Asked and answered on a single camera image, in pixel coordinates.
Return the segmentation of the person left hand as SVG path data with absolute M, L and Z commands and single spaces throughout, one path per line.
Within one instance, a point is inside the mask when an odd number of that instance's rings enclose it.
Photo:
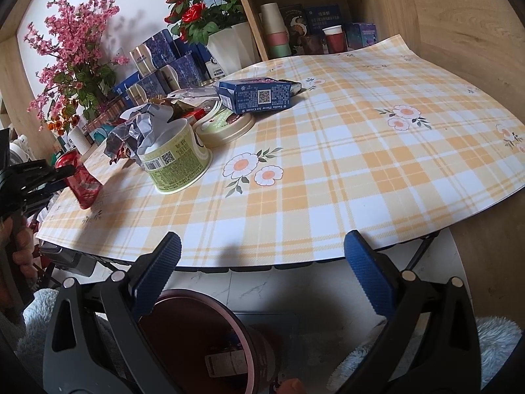
M 13 293 L 8 293 L 8 290 L 13 291 L 17 287 L 24 294 L 36 280 L 33 266 L 34 235 L 25 217 L 16 213 L 3 220 L 1 249 L 6 254 L 4 277 L 8 277 L 6 281 L 1 281 L 1 302 L 7 303 L 13 297 Z

